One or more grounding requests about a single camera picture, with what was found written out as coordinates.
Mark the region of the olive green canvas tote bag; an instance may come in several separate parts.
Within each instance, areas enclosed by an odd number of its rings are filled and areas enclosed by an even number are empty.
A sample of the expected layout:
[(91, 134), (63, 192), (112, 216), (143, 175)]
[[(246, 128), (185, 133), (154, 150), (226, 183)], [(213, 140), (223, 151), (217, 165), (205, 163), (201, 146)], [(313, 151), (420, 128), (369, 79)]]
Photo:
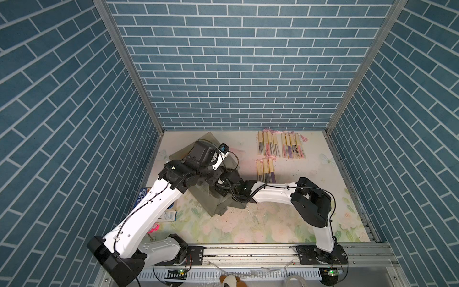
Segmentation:
[[(217, 146), (221, 145), (221, 141), (217, 140), (211, 132), (208, 132), (201, 136), (199, 139), (205, 139)], [(194, 146), (194, 143), (189, 144), (188, 146), (180, 149), (179, 151), (169, 155), (169, 161), (171, 160), (182, 160)], [(236, 167), (237, 160), (233, 158), (228, 158), (224, 160), (225, 166), (227, 168)], [(217, 191), (210, 188), (210, 185), (204, 180), (198, 181), (197, 185), (190, 187), (188, 190), (196, 198), (199, 204), (202, 205), (204, 210), (210, 215), (220, 215), (222, 216), (226, 213), (228, 208), (237, 208), (245, 209), (247, 203), (239, 203), (231, 197), (231, 193), (228, 193), (226, 196), (220, 195)]]

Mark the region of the second-row bamboo folding fan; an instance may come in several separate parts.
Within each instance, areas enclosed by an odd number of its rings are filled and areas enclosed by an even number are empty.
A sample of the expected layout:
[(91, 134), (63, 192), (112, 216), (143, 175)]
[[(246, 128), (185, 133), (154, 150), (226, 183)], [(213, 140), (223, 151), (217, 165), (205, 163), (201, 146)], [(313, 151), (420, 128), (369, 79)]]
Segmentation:
[(269, 160), (265, 158), (262, 160), (262, 163), (263, 163), (264, 182), (269, 184), (271, 183)]

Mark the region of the black patterned bamboo folding fan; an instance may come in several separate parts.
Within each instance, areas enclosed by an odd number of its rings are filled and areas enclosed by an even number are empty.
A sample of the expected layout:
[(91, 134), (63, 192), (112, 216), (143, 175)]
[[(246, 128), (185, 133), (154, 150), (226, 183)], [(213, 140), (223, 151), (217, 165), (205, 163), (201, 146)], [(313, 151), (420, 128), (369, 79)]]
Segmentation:
[(264, 135), (262, 131), (258, 132), (257, 143), (258, 143), (258, 155), (264, 155)]

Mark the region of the brown folding fan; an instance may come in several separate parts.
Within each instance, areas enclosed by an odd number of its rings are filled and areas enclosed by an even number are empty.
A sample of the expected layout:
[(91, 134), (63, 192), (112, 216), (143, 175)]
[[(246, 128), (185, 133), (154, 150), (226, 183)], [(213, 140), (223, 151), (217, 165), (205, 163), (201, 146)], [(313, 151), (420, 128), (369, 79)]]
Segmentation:
[(267, 132), (267, 138), (269, 145), (269, 155), (275, 155), (273, 135), (270, 131)]

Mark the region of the pink folding fan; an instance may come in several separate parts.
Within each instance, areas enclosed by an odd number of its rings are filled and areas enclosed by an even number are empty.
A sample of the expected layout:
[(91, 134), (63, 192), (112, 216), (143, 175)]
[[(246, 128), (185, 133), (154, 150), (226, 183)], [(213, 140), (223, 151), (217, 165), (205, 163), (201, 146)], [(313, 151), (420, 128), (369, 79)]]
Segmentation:
[(262, 137), (263, 137), (263, 147), (264, 147), (264, 155), (269, 156), (271, 154), (270, 150), (270, 143), (269, 143), (269, 135), (267, 131), (262, 132)]

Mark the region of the purple folding fan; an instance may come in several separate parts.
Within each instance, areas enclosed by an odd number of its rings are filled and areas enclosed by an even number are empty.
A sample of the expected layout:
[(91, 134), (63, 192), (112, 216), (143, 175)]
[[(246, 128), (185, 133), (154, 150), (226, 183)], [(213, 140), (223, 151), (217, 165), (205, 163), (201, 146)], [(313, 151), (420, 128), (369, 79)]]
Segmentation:
[(290, 142), (290, 134), (286, 133), (285, 134), (286, 138), (286, 148), (287, 148), (287, 153), (288, 153), (288, 159), (293, 159), (293, 152), (292, 152), (292, 146)]

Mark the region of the white red-flecked fan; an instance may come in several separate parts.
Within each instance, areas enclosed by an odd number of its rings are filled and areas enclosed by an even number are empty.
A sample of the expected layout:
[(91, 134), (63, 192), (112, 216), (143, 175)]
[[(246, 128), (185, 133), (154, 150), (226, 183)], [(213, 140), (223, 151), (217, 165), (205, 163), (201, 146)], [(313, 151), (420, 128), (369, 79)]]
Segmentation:
[(296, 137), (295, 137), (294, 133), (290, 134), (290, 145), (292, 147), (292, 152), (293, 152), (294, 159), (299, 159), (300, 158), (300, 154), (298, 152), (298, 146), (297, 146), (297, 143), (296, 143)]

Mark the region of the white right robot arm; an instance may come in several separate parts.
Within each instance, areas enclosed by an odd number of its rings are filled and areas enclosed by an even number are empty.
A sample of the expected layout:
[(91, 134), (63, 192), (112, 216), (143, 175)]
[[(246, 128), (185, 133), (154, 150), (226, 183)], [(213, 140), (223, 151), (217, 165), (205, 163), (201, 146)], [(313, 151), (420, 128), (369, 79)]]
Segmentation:
[(313, 227), (316, 248), (332, 253), (335, 239), (332, 232), (333, 198), (305, 177), (287, 184), (243, 180), (237, 171), (225, 172), (213, 188), (221, 194), (229, 193), (239, 203), (282, 203), (293, 206), (301, 218)]

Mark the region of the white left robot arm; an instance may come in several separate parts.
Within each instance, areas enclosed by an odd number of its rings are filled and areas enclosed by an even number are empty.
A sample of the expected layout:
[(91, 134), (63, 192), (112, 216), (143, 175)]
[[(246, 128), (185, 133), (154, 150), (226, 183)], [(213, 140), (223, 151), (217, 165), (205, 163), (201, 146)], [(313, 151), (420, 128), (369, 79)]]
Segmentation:
[(182, 160), (164, 165), (152, 188), (118, 226), (88, 242), (88, 249), (118, 286), (126, 287), (135, 281), (147, 265), (180, 264), (186, 260), (188, 245), (176, 234), (146, 245), (142, 239), (190, 187), (214, 176), (229, 151), (224, 143), (216, 147), (203, 139), (195, 142)]

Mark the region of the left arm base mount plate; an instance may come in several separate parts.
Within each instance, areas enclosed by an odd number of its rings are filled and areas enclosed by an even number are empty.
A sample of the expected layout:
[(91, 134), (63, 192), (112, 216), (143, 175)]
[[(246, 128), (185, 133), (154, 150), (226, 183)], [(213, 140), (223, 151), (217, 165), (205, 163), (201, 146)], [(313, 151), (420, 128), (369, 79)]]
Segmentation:
[(204, 246), (188, 246), (186, 249), (181, 248), (177, 256), (170, 261), (163, 261), (157, 265), (202, 265), (204, 257)]

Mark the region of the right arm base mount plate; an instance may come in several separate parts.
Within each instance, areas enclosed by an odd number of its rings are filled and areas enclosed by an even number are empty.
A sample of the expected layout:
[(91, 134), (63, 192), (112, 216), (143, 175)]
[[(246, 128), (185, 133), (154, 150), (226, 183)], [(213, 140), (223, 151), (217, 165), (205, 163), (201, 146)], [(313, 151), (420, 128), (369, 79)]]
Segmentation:
[(349, 263), (344, 248), (339, 244), (334, 246), (332, 252), (322, 251), (315, 245), (300, 245), (295, 250), (301, 265), (346, 265)]

